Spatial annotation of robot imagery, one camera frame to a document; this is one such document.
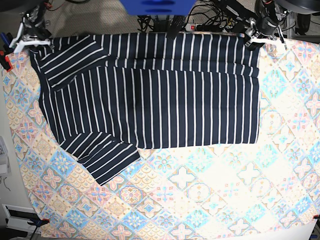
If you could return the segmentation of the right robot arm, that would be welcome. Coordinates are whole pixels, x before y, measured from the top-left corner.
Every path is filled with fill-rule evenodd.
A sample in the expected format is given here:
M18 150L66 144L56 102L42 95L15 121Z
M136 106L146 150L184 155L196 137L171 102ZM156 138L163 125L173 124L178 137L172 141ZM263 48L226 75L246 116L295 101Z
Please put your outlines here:
M16 37L9 48L14 53L20 53L30 46L51 46L51 32L46 29L45 13L49 10L48 0L17 0L11 5L10 11L16 10L21 14L21 21Z

